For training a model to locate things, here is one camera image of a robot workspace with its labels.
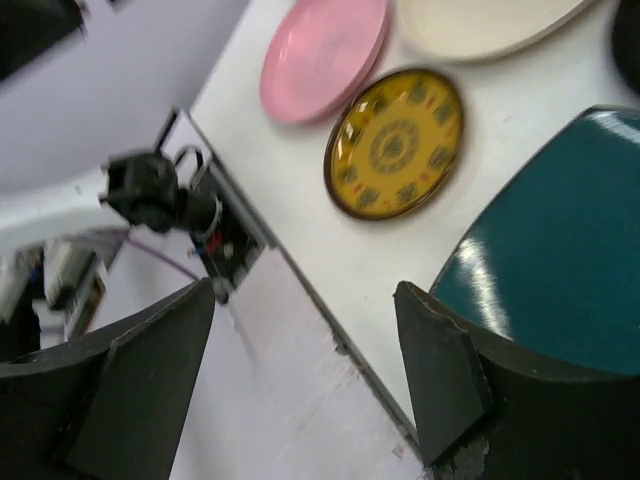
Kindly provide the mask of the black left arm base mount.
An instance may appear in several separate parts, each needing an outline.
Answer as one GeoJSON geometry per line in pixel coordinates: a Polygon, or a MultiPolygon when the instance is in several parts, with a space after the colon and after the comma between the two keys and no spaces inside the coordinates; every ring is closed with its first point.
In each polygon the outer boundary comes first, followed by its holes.
{"type": "Polygon", "coordinates": [[[191,186],[221,202],[222,218],[208,240],[191,237],[187,256],[198,258],[212,281],[217,301],[228,302],[268,244],[244,195],[213,161],[194,175],[191,186]]]}

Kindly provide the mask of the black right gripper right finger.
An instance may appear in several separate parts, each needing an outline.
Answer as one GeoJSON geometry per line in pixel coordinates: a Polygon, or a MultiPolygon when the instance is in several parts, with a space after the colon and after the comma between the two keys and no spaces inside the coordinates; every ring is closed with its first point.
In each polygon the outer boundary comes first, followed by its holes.
{"type": "Polygon", "coordinates": [[[535,353],[408,281],[394,294],[424,465],[437,479],[635,479],[639,380],[535,353]]]}

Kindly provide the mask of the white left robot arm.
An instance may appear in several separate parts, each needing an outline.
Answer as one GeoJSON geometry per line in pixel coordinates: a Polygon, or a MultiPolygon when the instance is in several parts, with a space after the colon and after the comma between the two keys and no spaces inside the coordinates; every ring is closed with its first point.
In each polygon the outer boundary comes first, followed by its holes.
{"type": "MultiPolygon", "coordinates": [[[[219,202],[179,183],[157,152],[1,202],[1,250],[143,225],[210,232],[219,202]]],[[[207,278],[83,337],[1,366],[5,479],[166,479],[215,310],[207,278]]]]}

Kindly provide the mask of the black round plate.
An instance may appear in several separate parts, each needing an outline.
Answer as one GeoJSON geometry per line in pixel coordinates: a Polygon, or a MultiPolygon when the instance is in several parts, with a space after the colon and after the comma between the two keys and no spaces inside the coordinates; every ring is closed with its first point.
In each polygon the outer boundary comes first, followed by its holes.
{"type": "Polygon", "coordinates": [[[621,0],[611,28],[611,53],[614,65],[636,95],[640,82],[640,1],[621,0]]]}

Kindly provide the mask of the yellow patterned round plate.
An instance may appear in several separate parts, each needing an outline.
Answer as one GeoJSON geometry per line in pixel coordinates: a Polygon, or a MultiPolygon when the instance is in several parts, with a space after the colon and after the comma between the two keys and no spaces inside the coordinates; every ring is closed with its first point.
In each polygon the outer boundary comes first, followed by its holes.
{"type": "Polygon", "coordinates": [[[329,136],[324,183],[351,218],[383,221],[415,210],[443,185],[464,140],[456,83],[425,67],[396,69],[362,90],[329,136]]]}

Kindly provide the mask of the teal square plate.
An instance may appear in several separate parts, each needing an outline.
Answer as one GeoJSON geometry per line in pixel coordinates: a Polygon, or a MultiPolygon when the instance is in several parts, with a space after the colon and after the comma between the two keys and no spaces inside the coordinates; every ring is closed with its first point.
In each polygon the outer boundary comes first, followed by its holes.
{"type": "Polygon", "coordinates": [[[466,231],[431,294],[539,354],[639,371],[639,113],[592,107],[466,231]]]}

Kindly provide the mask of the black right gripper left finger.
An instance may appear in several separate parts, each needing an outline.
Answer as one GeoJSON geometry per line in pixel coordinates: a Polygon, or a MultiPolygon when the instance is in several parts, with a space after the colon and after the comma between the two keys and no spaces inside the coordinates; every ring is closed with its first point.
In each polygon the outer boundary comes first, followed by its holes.
{"type": "Polygon", "coordinates": [[[166,479],[210,333],[208,279],[1,366],[4,479],[166,479]]]}

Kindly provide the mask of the cream white round plate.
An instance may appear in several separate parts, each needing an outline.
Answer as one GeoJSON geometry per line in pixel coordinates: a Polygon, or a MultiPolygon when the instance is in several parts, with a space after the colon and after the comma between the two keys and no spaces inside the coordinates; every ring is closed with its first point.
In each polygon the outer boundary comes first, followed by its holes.
{"type": "Polygon", "coordinates": [[[404,0],[399,31],[416,52],[446,63],[500,58],[550,35],[589,1],[404,0]]]}

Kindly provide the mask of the pink round plate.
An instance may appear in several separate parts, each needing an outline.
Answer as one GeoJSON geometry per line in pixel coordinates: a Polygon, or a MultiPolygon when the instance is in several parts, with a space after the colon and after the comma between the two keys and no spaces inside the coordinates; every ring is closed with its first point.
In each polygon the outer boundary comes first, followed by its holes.
{"type": "Polygon", "coordinates": [[[264,58],[260,98],[267,115],[293,125],[322,117],[353,94],[388,33],[387,1],[297,1],[264,58]]]}

